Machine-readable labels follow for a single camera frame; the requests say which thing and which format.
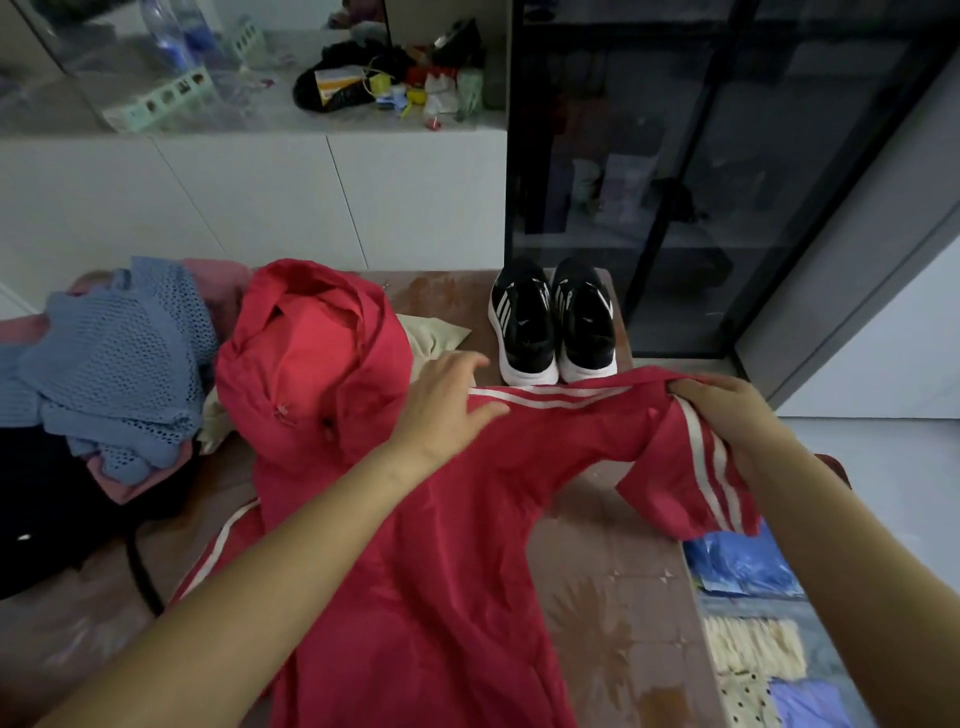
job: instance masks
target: blue plastic bag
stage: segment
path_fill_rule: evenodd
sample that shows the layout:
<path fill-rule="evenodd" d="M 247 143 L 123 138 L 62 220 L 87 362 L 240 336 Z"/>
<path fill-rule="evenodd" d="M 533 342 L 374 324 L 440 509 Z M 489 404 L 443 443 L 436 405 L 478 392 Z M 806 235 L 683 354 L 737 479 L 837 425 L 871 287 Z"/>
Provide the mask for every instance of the blue plastic bag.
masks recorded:
<path fill-rule="evenodd" d="M 728 596 L 802 597 L 804 590 L 780 553 L 766 522 L 756 536 L 708 533 L 684 543 L 690 572 L 705 592 Z"/>

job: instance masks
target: cabinet door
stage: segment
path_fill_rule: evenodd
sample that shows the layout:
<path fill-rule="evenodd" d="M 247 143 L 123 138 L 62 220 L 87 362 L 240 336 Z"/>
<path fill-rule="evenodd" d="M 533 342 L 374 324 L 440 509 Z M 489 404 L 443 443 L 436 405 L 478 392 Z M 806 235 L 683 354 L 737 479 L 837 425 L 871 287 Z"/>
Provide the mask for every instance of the cabinet door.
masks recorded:
<path fill-rule="evenodd" d="M 329 140 L 371 270 L 503 265 L 505 131 L 337 133 Z"/>
<path fill-rule="evenodd" d="M 30 305 L 131 255 L 225 257 L 147 138 L 0 141 L 0 281 Z"/>
<path fill-rule="evenodd" d="M 164 136 L 156 146 L 230 257 L 367 267 L 320 133 Z"/>

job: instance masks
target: glass door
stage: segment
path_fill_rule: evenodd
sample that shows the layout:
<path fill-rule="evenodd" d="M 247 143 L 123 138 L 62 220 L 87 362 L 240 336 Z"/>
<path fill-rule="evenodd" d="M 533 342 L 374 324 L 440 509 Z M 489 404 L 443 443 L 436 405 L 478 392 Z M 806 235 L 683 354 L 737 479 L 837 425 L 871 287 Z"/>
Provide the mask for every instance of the glass door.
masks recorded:
<path fill-rule="evenodd" d="M 646 356 L 730 353 L 960 36 L 940 0 L 515 13 L 507 255 L 608 269 Z"/>

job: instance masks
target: white cabinet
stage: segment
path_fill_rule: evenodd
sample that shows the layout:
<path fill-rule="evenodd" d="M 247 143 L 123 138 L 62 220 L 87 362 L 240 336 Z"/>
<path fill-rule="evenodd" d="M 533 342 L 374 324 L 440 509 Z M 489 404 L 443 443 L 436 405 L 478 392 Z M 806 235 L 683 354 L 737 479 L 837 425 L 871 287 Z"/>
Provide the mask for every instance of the white cabinet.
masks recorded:
<path fill-rule="evenodd" d="M 783 417 L 960 419 L 960 239 L 778 410 Z"/>
<path fill-rule="evenodd" d="M 506 131 L 332 133 L 329 141 L 371 270 L 503 265 Z"/>
<path fill-rule="evenodd" d="M 157 148 L 230 258 L 367 267 L 326 136 L 158 136 Z"/>
<path fill-rule="evenodd" d="M 42 309 L 131 255 L 225 257 L 145 137 L 0 140 L 0 282 Z"/>

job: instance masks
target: polka dot cloth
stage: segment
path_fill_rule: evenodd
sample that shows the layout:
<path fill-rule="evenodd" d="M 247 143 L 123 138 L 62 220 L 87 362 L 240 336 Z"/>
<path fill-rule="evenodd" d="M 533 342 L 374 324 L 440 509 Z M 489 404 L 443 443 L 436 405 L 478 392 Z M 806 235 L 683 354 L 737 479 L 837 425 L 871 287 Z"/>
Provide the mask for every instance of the polka dot cloth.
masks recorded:
<path fill-rule="evenodd" d="M 717 685 L 727 712 L 728 725 L 733 728 L 782 726 L 783 721 L 770 694 L 769 683 L 762 675 L 755 672 L 717 675 Z"/>

